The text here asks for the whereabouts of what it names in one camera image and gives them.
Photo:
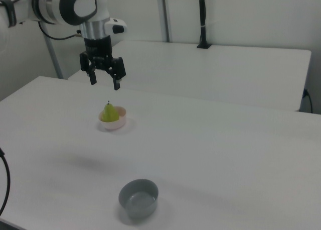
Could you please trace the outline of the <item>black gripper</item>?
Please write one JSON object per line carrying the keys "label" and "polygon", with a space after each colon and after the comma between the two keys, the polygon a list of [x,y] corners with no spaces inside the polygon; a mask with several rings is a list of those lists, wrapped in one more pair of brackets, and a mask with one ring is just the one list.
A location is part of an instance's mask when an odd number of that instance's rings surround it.
{"label": "black gripper", "polygon": [[123,58],[112,57],[111,37],[84,39],[85,52],[80,54],[80,67],[86,72],[91,85],[97,83],[95,69],[105,70],[113,78],[114,90],[120,89],[120,81],[126,75]]}

